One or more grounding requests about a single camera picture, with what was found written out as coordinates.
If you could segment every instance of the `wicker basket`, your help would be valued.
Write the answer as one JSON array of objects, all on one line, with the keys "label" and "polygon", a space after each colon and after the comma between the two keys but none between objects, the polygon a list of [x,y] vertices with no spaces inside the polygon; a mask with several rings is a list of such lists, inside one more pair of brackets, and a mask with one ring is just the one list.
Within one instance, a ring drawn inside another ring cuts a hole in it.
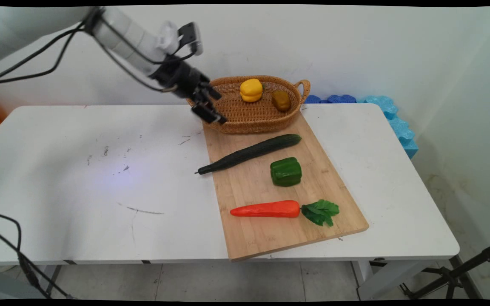
[{"label": "wicker basket", "polygon": [[[241,83],[250,78],[257,78],[264,85],[262,98],[254,103],[244,102],[239,95]],[[303,95],[298,90],[300,84],[304,87]],[[298,114],[311,88],[306,79],[293,85],[282,78],[272,76],[223,77],[214,79],[211,85],[222,95],[218,101],[213,100],[214,106],[228,121],[225,124],[204,122],[204,125],[222,133],[262,133],[285,128]],[[282,113],[273,106],[274,91],[288,93],[291,103],[288,111]],[[194,105],[190,99],[187,101],[190,106]]]}]

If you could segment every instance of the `robotic arm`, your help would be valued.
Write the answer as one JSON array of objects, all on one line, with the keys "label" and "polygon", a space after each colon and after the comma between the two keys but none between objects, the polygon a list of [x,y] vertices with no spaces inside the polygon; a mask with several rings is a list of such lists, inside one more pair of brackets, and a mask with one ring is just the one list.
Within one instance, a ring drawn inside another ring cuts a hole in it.
[{"label": "robotic arm", "polygon": [[0,6],[0,60],[44,35],[82,22],[85,31],[101,46],[128,61],[134,68],[178,97],[194,101],[192,111],[207,123],[224,124],[226,118],[211,102],[221,95],[209,85],[209,78],[178,58],[175,53],[188,45],[202,54],[202,42],[195,23],[177,29],[163,23],[156,37],[134,23],[114,6],[74,8],[9,8]]}]

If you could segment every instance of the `tripod stand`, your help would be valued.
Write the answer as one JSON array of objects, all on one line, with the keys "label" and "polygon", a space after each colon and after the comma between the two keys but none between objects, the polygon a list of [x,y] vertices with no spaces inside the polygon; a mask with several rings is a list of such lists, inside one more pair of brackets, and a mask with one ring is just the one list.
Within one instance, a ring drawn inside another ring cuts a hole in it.
[{"label": "tripod stand", "polygon": [[[442,267],[440,269],[426,268],[422,270],[422,272],[425,273],[439,274],[441,275],[441,277],[435,281],[432,281],[432,283],[429,283],[416,292],[412,292],[404,283],[400,285],[400,289],[411,300],[417,300],[447,284],[447,293],[445,295],[445,298],[453,298],[455,287],[462,288],[461,283],[459,283],[459,277],[486,261],[490,263],[490,246],[484,249],[480,254],[472,257],[471,259],[467,260],[465,263],[461,264],[453,270],[449,270],[446,267]],[[370,261],[370,265],[382,267],[386,265],[386,263]]]}]

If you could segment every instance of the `floor tile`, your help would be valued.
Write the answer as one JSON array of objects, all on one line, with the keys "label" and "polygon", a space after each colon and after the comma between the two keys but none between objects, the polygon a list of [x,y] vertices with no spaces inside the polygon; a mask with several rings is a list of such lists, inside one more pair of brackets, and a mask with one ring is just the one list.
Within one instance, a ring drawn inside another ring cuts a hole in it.
[{"label": "floor tile", "polygon": [[304,301],[299,263],[164,264],[156,300]]},{"label": "floor tile", "polygon": [[308,261],[301,266],[306,301],[358,300],[349,261]]},{"label": "floor tile", "polygon": [[[82,300],[155,300],[162,265],[66,265],[56,284]],[[53,298],[64,298],[52,289]]]}]

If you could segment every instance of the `table leg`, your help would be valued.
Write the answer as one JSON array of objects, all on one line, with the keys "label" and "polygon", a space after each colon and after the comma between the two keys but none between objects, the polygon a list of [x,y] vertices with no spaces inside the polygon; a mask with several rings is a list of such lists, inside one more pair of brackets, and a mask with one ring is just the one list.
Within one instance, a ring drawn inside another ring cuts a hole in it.
[{"label": "table leg", "polygon": [[[39,270],[43,271],[43,273],[54,282],[56,282],[56,277],[58,277],[58,273],[60,272],[61,267],[62,266],[59,265],[37,266]],[[45,290],[48,294],[51,294],[52,285],[48,282],[48,280],[44,279],[37,272],[35,272],[35,275],[37,275],[37,279],[39,279],[39,286],[41,286],[41,288]]]},{"label": "table leg", "polygon": [[365,281],[373,276],[372,267],[368,260],[352,261],[351,263],[359,286],[362,286]]},{"label": "table leg", "polygon": [[[389,290],[397,287],[400,283],[403,283],[410,277],[416,275],[425,267],[430,265],[432,261],[428,260],[395,260],[387,263],[386,266],[381,268],[377,273],[371,275],[366,279],[360,287],[358,287],[358,295],[361,300],[371,300],[378,298],[382,294],[385,294]],[[368,275],[356,271],[357,279],[358,275]]]}]

